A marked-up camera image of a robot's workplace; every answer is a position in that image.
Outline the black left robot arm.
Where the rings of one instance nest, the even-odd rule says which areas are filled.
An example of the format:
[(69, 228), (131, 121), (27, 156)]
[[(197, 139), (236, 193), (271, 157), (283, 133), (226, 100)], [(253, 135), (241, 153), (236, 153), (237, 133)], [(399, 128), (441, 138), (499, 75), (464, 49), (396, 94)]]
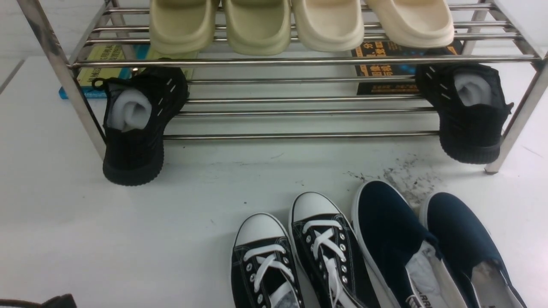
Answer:
[(55, 296), (43, 303), (17, 299), (1, 299), (0, 306), (2, 308), (77, 308), (74, 297), (70, 293)]

